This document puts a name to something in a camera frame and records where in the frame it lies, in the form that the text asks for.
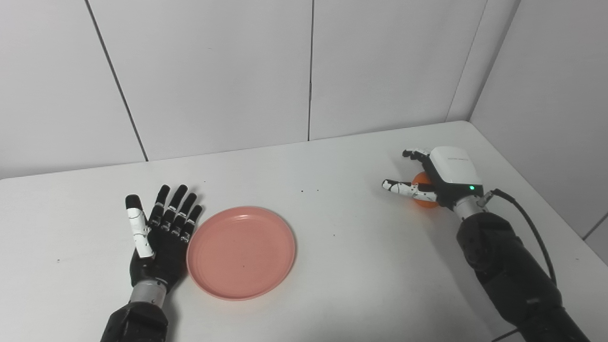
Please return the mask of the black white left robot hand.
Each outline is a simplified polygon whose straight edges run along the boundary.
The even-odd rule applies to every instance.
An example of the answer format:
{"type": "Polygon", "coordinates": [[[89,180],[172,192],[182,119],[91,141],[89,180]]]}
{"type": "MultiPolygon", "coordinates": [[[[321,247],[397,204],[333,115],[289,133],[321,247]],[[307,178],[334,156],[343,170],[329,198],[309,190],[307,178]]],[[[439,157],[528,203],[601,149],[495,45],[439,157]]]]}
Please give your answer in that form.
{"type": "Polygon", "coordinates": [[[203,207],[195,204],[197,195],[189,192],[185,184],[177,188],[167,203],[169,193],[168,185],[161,186],[148,216],[138,195],[131,194],[125,199],[126,208],[136,209],[143,216],[148,232],[146,241],[152,250],[152,256],[147,257],[140,256],[137,250],[133,252],[129,266],[131,286],[154,280],[163,284],[168,294],[186,273],[187,249],[203,212],[203,207]]]}

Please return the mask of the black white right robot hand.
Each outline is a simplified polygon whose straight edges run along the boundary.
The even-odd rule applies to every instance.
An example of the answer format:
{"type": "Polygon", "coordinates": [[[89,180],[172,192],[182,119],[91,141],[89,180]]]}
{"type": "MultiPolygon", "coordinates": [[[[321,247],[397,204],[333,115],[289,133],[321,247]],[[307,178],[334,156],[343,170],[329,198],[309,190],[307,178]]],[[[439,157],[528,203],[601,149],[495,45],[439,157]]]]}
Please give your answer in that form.
{"type": "Polygon", "coordinates": [[[459,147],[439,146],[434,149],[405,149],[404,158],[423,166],[427,182],[384,180],[382,188],[415,200],[436,203],[453,210],[465,198],[481,198],[484,186],[469,154],[459,147]]]}

